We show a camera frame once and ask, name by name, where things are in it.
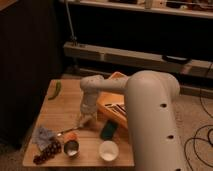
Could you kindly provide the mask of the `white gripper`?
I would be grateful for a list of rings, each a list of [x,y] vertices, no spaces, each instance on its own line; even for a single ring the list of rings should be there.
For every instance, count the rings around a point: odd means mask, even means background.
[[[81,104],[80,111],[83,115],[79,115],[77,126],[83,128],[84,124],[88,125],[94,120],[94,113],[97,112],[97,95],[84,94]]]

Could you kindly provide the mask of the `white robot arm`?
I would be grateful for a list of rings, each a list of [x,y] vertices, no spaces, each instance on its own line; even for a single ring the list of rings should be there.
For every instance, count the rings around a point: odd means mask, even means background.
[[[94,75],[83,78],[80,88],[83,123],[97,111],[100,93],[124,96],[135,171],[187,171],[172,106],[180,92],[174,76],[151,70],[111,79]]]

